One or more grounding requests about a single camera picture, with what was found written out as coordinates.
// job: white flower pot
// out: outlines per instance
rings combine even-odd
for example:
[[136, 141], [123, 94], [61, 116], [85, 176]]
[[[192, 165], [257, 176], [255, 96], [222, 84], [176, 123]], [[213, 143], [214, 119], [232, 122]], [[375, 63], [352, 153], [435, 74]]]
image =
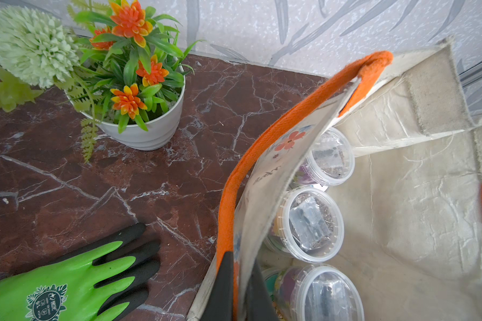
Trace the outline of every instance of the white flower pot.
[[[124, 132], [118, 133], [118, 125], [102, 122], [98, 125], [106, 134], [114, 138], [118, 142], [135, 148], [140, 151], [152, 151], [164, 146], [175, 134], [182, 113], [182, 103], [184, 100], [184, 90], [186, 81], [182, 87], [182, 92], [177, 102], [167, 113], [161, 117], [146, 122], [148, 131], [145, 132], [138, 125], [127, 125]], [[85, 112], [84, 116], [91, 119], [92, 117]]]

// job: orange bag handle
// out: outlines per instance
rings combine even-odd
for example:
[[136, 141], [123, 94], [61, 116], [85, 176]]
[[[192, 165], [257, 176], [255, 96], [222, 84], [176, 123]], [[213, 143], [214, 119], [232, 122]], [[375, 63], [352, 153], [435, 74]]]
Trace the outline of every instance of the orange bag handle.
[[[219, 203], [218, 215], [218, 244], [216, 268], [219, 269], [225, 252], [234, 249], [234, 211], [236, 208], [236, 197], [241, 182], [251, 169], [253, 164], [276, 142], [283, 134], [296, 126], [302, 119], [316, 110], [324, 101], [329, 99], [335, 92], [343, 88], [353, 78], [359, 76], [361, 83], [353, 93], [340, 116], [348, 112], [350, 108], [364, 98], [378, 80], [386, 66], [393, 61], [393, 54], [389, 51], [379, 51], [347, 65], [321, 85], [314, 93], [302, 100], [295, 107], [286, 112], [280, 119], [271, 125], [254, 142], [247, 152], [240, 159], [236, 168], [230, 174]], [[234, 279], [234, 312], [237, 310], [238, 284]]]

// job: orange flower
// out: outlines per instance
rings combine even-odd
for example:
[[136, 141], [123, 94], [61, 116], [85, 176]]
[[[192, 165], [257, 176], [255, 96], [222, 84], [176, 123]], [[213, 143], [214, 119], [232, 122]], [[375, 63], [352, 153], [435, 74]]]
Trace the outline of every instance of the orange flower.
[[293, 148], [293, 146], [295, 145], [295, 142], [297, 139], [300, 139], [302, 137], [305, 136], [305, 132], [301, 132], [301, 133], [298, 133], [298, 132], [292, 132], [290, 135], [289, 135], [289, 138], [287, 141], [283, 142], [282, 144], [279, 144], [276, 148], [275, 148], [275, 151], [280, 151], [281, 149], [285, 149], [285, 150], [289, 150], [291, 148]]
[[98, 50], [109, 50], [109, 48], [114, 44], [114, 41], [107, 41], [107, 42], [93, 42], [95, 40], [97, 35], [101, 35], [103, 33], [111, 33], [111, 29], [109, 27], [106, 27], [105, 29], [102, 30], [95, 30], [95, 36], [89, 41], [91, 42], [91, 45]]
[[135, 71], [138, 76], [143, 77], [143, 86], [145, 87], [163, 83], [164, 77], [170, 73], [162, 68], [162, 63], [157, 63], [156, 55], [153, 55], [150, 60], [152, 61], [152, 72], [150, 74], [145, 70], [141, 61], [138, 61], [139, 69]]
[[146, 46], [143, 36], [148, 35], [154, 28], [152, 24], [145, 21], [145, 11], [141, 9], [138, 0], [134, 0], [132, 5], [126, 0], [121, 0], [121, 6], [111, 1], [111, 8], [116, 14], [111, 16], [112, 21], [118, 25], [112, 29], [113, 35], [132, 38], [140, 47]]
[[112, 107], [114, 110], [121, 110], [121, 114], [129, 114], [131, 119], [134, 119], [136, 115], [139, 115], [139, 109], [147, 109], [148, 107], [136, 97], [139, 93], [139, 88], [137, 84], [123, 87], [123, 92], [118, 89], [111, 89], [111, 93], [115, 96], [111, 98], [115, 102]]

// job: glove logo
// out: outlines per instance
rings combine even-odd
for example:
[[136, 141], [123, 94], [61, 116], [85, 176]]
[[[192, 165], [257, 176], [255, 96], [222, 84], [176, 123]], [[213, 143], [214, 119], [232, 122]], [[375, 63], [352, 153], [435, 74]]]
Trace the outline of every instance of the glove logo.
[[26, 318], [30, 321], [58, 321], [59, 315], [66, 310], [63, 305], [68, 298], [66, 290], [68, 285], [63, 286], [40, 286], [36, 291], [27, 296]]

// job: marble countertop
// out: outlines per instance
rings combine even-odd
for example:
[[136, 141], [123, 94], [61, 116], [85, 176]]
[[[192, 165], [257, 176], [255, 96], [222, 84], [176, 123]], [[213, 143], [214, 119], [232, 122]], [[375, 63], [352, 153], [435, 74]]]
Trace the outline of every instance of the marble countertop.
[[80, 119], [57, 88], [0, 110], [0, 279], [135, 222], [159, 239], [150, 296], [125, 320], [182, 321], [214, 256], [221, 191], [255, 139], [323, 79], [190, 56], [179, 127], [155, 151], [101, 135], [84, 164]]

